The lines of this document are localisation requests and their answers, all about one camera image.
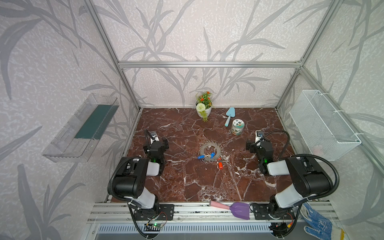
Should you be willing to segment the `blue tagged key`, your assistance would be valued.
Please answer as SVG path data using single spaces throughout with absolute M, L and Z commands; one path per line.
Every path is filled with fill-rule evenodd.
M 198 160 L 202 160 L 202 159 L 213 159 L 215 155 L 216 155 L 215 153 L 211 153 L 211 154 L 209 154 L 209 155 L 201 155 L 201 156 L 197 157 L 197 159 L 198 159 Z

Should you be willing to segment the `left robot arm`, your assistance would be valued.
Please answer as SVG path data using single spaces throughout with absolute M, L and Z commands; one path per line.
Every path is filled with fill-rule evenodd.
M 154 140 L 145 146 L 145 158 L 123 157 L 108 183 L 108 194 L 127 202 L 141 218 L 152 219 L 160 214 L 159 198 L 146 187 L 147 177 L 161 176 L 166 160 L 164 153 L 169 149 L 166 138 Z

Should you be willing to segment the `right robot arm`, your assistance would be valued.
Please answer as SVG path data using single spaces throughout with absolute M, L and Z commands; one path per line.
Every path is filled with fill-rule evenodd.
M 326 159 L 298 154 L 273 161 L 274 149 L 268 141 L 246 141 L 246 150 L 259 160 L 259 170 L 267 176 L 290 176 L 292 184 L 270 197 L 267 204 L 251 204 L 256 220 L 279 220 L 294 207 L 334 193 L 340 185 L 340 175 Z

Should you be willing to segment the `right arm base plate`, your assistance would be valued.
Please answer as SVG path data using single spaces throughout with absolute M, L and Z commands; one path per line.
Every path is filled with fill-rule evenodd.
M 257 204 L 251 203 L 250 210 L 254 214 L 255 220 L 294 220 L 293 208 L 283 209 L 277 204 Z

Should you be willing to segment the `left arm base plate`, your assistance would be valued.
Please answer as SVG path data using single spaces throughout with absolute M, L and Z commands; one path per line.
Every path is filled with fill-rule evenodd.
M 136 221 L 145 221 L 150 219 L 171 221 L 174 218 L 175 205 L 174 204 L 160 204 L 157 209 L 140 209 L 134 210 L 134 218 Z

